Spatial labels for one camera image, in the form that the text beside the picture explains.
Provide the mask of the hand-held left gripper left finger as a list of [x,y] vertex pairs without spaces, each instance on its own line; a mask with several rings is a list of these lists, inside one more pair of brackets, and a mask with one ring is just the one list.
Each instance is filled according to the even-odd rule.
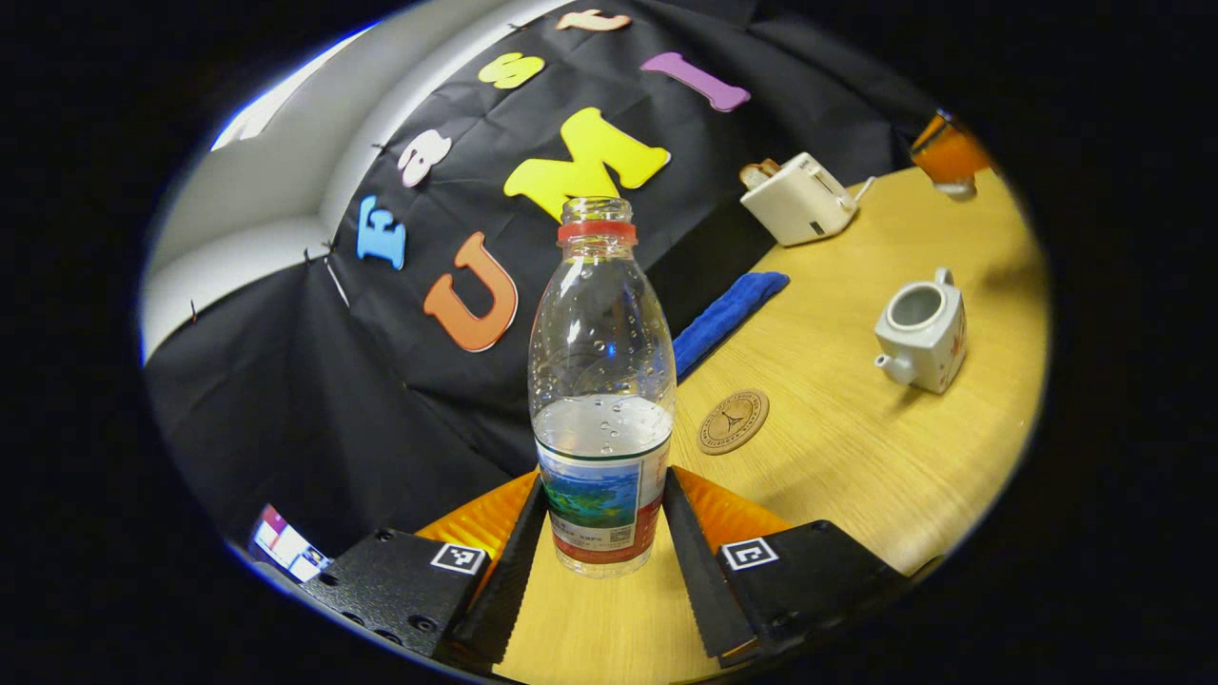
[[373,531],[302,590],[410,655],[499,664],[521,614],[544,513],[533,470],[417,533]]

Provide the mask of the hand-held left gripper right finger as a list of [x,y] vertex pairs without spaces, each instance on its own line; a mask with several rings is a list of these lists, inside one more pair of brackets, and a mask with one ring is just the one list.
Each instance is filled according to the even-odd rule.
[[747,662],[822,644],[907,589],[826,519],[794,525],[681,467],[664,516],[706,655]]

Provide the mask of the white ceramic teacup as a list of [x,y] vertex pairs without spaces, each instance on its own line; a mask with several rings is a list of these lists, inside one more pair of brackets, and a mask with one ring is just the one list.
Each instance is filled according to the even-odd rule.
[[875,368],[888,382],[942,395],[952,385],[967,349],[967,314],[962,293],[948,267],[926,282],[909,282],[885,303],[875,338]]

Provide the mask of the clear plastic water bottle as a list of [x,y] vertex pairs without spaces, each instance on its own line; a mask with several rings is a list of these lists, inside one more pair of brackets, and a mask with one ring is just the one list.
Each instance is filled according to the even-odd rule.
[[626,577],[657,541],[676,414],[676,355],[619,197],[561,208],[560,264],[529,342],[529,417],[557,559]]

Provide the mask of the white toaster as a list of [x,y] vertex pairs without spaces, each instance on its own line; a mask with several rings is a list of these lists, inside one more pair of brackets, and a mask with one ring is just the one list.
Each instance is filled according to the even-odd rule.
[[745,186],[741,204],[784,247],[836,236],[857,215],[857,197],[806,151],[761,186]]

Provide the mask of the computer monitor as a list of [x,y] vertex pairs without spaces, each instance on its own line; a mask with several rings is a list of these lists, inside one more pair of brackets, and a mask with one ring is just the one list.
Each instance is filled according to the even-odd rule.
[[313,580],[333,563],[270,503],[253,520],[246,550],[255,562],[269,564],[296,584]]

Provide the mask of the black backdrop cloth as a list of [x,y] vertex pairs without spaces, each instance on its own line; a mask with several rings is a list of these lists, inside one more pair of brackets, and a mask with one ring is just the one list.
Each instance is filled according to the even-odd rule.
[[425,0],[245,111],[166,200],[143,375],[222,538],[323,555],[535,467],[526,346],[572,195],[635,207],[675,335],[773,238],[737,172],[907,168],[939,104],[801,0]]

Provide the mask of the blue folded towel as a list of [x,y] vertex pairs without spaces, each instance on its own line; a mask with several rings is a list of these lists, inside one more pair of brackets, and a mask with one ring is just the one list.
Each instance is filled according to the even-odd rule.
[[714,299],[674,339],[676,382],[686,382],[698,364],[708,360],[715,349],[789,283],[790,278],[784,273],[750,272],[741,275],[722,295]]

